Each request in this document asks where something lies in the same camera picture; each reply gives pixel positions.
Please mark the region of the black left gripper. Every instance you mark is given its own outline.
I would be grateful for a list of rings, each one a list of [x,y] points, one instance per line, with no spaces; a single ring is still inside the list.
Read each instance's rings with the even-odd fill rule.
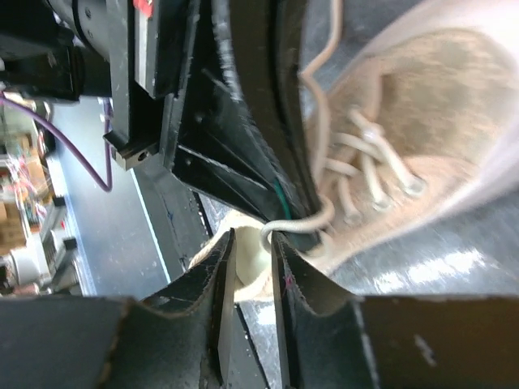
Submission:
[[[196,1],[4,1],[2,86],[52,103],[110,98],[105,138],[133,169],[159,151],[198,9]]]

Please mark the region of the beige lace shoe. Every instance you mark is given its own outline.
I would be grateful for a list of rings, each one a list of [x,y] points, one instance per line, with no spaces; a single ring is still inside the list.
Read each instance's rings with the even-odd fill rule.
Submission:
[[[332,88],[340,102],[347,75],[375,58],[383,76],[380,123],[407,160],[420,160],[431,194],[399,229],[329,257],[303,258],[330,274],[354,255],[442,216],[482,203],[518,180],[518,4],[421,1],[375,34]],[[261,223],[230,212],[219,232],[236,233],[234,299],[272,299],[271,251]]]

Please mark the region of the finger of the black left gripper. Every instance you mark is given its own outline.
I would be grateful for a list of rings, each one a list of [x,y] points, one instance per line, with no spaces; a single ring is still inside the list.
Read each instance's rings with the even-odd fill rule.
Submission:
[[[293,215],[320,208],[307,156],[299,100],[305,1],[231,1],[234,62],[251,116],[272,150]]]
[[[210,1],[187,8],[186,59],[164,130],[165,165],[191,189],[262,221],[280,215],[277,184],[225,84]]]

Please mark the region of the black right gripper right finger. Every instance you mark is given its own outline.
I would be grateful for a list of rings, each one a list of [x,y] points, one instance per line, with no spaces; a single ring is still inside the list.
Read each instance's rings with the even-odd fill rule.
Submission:
[[[357,295],[280,233],[272,282],[285,388],[515,388],[518,300]]]

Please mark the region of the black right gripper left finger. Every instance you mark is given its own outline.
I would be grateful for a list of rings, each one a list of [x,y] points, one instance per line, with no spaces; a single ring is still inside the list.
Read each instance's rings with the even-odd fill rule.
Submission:
[[[223,388],[234,308],[235,232],[144,301],[4,297],[4,388]]]

